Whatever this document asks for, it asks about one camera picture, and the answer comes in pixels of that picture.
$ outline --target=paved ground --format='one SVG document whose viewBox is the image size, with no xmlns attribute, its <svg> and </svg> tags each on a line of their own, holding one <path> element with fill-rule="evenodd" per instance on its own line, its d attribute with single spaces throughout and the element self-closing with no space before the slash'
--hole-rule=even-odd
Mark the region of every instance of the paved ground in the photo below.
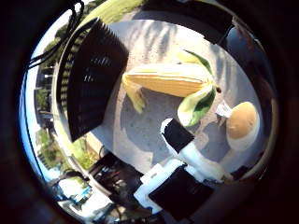
<svg viewBox="0 0 299 224">
<path fill-rule="evenodd" d="M 127 70 L 141 63 L 171 62 L 175 52 L 181 48 L 193 50 L 209 60 L 222 94 L 217 95 L 200 125 L 191 127 L 189 131 L 196 135 L 196 145 L 206 157 L 221 161 L 229 147 L 225 126 L 219 126 L 214 113 L 218 103 L 225 98 L 233 107 L 243 101 L 251 101 L 260 111 L 256 93 L 235 60 L 202 35 L 173 23 L 138 20 L 118 22 L 110 27 L 130 50 Z M 157 162 L 163 163 L 169 158 L 159 134 L 160 125 L 166 118 L 177 119 L 182 99 L 148 90 L 143 90 L 143 93 L 147 107 L 142 115 L 138 115 L 119 81 L 110 97 L 104 122 L 93 130 L 93 134 L 120 159 L 146 173 Z M 228 171 L 233 171 L 242 162 L 237 160 L 225 165 Z"/>
</svg>

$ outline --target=tree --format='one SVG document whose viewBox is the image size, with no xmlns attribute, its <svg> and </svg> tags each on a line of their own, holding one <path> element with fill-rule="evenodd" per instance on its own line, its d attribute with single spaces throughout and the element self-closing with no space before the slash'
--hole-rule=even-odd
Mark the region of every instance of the tree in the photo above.
<svg viewBox="0 0 299 224">
<path fill-rule="evenodd" d="M 36 90 L 36 103 L 40 110 L 46 110 L 49 108 L 48 104 L 48 91 L 45 89 Z"/>
</svg>

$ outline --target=tan sphere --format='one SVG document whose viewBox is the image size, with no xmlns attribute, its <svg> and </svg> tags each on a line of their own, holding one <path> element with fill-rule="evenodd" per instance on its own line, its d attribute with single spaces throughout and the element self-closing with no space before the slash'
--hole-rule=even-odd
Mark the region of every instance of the tan sphere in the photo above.
<svg viewBox="0 0 299 224">
<path fill-rule="evenodd" d="M 230 147 L 243 151 L 249 148 L 258 135 L 260 117 L 251 102 L 241 103 L 233 108 L 226 120 L 226 136 Z"/>
</svg>

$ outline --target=green leaf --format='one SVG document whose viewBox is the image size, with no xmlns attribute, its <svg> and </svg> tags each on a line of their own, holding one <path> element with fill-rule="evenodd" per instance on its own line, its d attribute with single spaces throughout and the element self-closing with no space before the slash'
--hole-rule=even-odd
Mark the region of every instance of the green leaf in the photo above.
<svg viewBox="0 0 299 224">
<path fill-rule="evenodd" d="M 209 110 L 209 108 L 212 106 L 214 99 L 216 95 L 215 88 L 212 89 L 212 91 L 204 97 L 202 100 L 198 102 L 196 105 L 193 113 L 192 113 L 192 120 L 190 121 L 188 126 L 193 126 L 199 120 L 206 114 L 206 112 Z"/>
<path fill-rule="evenodd" d="M 198 54 L 196 54 L 190 50 L 185 49 L 185 51 L 190 53 L 191 55 L 195 56 L 204 65 L 204 67 L 207 69 L 207 71 L 213 76 L 211 66 L 209 65 L 209 62 L 207 59 L 199 56 Z"/>
</svg>

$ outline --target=grass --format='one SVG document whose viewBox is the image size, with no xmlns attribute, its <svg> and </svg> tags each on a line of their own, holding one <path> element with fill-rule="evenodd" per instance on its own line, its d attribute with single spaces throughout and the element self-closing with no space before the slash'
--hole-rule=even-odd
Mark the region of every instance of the grass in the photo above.
<svg viewBox="0 0 299 224">
<path fill-rule="evenodd" d="M 95 162 L 97 158 L 94 155 L 90 155 L 87 150 L 86 141 L 84 137 L 79 138 L 77 141 L 72 143 L 67 134 L 64 131 L 64 127 L 61 122 L 56 121 L 55 129 L 57 134 L 59 134 L 62 142 L 64 142 L 64 148 L 66 148 L 70 153 L 73 154 L 77 162 L 84 169 L 89 169 Z"/>
<path fill-rule="evenodd" d="M 145 0 L 107 0 L 96 7 L 81 23 L 84 24 L 96 17 L 109 24 L 121 20 L 124 14 L 139 7 Z"/>
</svg>

